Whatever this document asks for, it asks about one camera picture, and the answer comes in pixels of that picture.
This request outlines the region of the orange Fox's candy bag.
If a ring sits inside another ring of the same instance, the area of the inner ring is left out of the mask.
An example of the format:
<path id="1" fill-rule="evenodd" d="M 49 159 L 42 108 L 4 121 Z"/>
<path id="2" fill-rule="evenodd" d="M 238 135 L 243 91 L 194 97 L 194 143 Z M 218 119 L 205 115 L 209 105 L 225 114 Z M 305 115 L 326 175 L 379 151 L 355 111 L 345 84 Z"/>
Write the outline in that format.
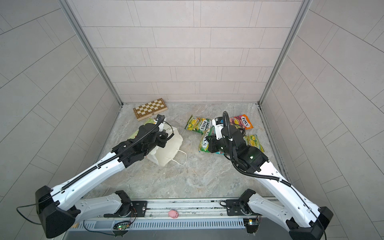
<path id="1" fill-rule="evenodd" d="M 253 129 L 253 125 L 247 115 L 240 115 L 230 118 L 230 122 L 236 126 L 240 126 L 245 130 Z"/>

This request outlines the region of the spring green Fox's candy bag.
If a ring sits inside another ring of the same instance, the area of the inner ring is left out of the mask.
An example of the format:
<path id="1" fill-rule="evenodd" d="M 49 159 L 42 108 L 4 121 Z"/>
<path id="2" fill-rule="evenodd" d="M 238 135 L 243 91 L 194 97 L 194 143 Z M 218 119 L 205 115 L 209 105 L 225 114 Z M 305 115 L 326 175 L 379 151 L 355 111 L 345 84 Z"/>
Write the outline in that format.
<path id="1" fill-rule="evenodd" d="M 211 127 L 212 120 L 191 115 L 185 126 L 185 130 L 203 134 L 206 130 L 209 130 Z"/>

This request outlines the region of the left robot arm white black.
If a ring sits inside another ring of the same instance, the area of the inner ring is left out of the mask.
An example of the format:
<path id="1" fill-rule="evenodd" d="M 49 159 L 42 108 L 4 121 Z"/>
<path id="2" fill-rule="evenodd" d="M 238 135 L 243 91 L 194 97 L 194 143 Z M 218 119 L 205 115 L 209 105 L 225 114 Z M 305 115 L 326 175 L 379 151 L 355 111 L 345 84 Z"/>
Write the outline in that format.
<path id="1" fill-rule="evenodd" d="M 73 224 L 99 215 L 121 215 L 131 206 L 124 191 L 106 197 L 84 200 L 83 196 L 100 183 L 143 160 L 156 147 L 164 148 L 172 136 L 164 130 L 164 115 L 154 124 L 139 127 L 134 139 L 115 146 L 104 158 L 77 176 L 53 188 L 43 186 L 35 192 L 36 211 L 48 239 L 58 237 Z"/>

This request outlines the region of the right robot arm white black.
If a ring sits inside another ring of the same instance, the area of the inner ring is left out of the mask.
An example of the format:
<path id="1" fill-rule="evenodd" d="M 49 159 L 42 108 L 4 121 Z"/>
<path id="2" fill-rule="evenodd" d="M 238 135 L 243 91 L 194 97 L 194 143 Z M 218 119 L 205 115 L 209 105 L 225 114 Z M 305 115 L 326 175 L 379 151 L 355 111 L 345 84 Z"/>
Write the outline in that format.
<path id="1" fill-rule="evenodd" d="M 278 200 L 275 204 L 247 189 L 239 198 L 238 208 L 245 215 L 262 215 L 289 232 L 293 240 L 326 238 L 326 228 L 333 218 L 328 207 L 319 207 L 289 183 L 258 148 L 244 140 L 234 126 L 211 128 L 206 140 L 210 153 L 222 152 L 242 175 L 255 178 Z"/>

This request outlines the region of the wooden chessboard box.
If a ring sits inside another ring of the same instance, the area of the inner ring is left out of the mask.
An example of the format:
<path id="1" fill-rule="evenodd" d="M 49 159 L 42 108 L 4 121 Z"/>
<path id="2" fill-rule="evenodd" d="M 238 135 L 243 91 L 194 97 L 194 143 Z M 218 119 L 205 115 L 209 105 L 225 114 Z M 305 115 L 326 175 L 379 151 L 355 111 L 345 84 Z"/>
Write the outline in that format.
<path id="1" fill-rule="evenodd" d="M 162 113 L 168 109 L 166 103 L 162 98 L 154 100 L 152 102 L 143 104 L 136 108 L 133 108 L 135 116 L 138 121 L 150 118 L 154 115 Z"/>

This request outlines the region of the right circuit board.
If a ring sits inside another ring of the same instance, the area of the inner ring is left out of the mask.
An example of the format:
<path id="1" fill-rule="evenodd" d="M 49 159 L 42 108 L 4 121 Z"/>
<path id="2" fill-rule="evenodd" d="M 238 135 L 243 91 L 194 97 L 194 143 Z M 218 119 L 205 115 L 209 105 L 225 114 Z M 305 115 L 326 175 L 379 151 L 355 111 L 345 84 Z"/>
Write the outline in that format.
<path id="1" fill-rule="evenodd" d="M 260 220 L 258 218 L 255 219 L 243 219 L 244 226 L 248 234 L 255 234 L 260 225 Z"/>

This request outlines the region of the left green circuit board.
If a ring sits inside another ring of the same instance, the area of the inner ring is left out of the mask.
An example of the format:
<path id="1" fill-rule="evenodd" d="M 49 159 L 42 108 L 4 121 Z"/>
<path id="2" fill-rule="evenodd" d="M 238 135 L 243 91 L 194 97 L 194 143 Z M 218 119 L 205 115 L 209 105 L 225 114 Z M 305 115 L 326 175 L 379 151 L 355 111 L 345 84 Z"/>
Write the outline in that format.
<path id="1" fill-rule="evenodd" d="M 131 221 L 118 222 L 113 226 L 114 231 L 127 231 L 130 228 Z"/>

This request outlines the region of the small wooden block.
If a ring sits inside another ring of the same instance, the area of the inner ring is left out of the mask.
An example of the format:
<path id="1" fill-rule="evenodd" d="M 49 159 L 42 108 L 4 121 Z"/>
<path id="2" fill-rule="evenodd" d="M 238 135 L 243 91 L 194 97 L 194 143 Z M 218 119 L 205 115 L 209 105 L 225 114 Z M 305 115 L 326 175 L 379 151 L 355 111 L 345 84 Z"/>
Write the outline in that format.
<path id="1" fill-rule="evenodd" d="M 78 229 L 79 228 L 79 225 L 80 223 L 75 223 L 71 226 L 71 229 Z"/>

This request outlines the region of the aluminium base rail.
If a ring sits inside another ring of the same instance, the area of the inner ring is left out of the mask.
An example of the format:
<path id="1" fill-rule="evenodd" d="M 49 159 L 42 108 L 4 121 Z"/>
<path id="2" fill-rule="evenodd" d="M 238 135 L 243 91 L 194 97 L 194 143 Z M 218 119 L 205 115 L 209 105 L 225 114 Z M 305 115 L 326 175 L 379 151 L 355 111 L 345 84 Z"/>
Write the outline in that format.
<path id="1" fill-rule="evenodd" d="M 292 215 L 276 198 L 256 198 L 253 214 L 245 215 L 237 204 L 237 198 L 206 198 L 206 199 L 148 199 L 135 200 L 134 205 L 139 214 L 131 218 L 127 231 L 114 231 L 113 226 L 130 218 L 96 217 L 80 223 L 73 232 L 101 232 L 121 235 L 128 231 L 149 230 L 197 230 L 197 229 L 245 229 L 243 219 L 261 220 L 269 218 L 282 227 Z M 177 219 L 168 216 L 170 210 L 179 213 Z"/>

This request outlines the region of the pink toy on rail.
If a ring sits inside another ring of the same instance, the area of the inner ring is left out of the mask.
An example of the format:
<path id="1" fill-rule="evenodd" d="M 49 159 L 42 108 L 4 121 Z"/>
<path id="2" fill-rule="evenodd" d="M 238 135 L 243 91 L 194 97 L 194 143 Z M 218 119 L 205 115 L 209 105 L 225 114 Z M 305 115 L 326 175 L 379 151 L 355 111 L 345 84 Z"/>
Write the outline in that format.
<path id="1" fill-rule="evenodd" d="M 172 219 L 177 219 L 179 216 L 179 213 L 176 210 L 170 210 L 168 212 L 168 216 Z"/>

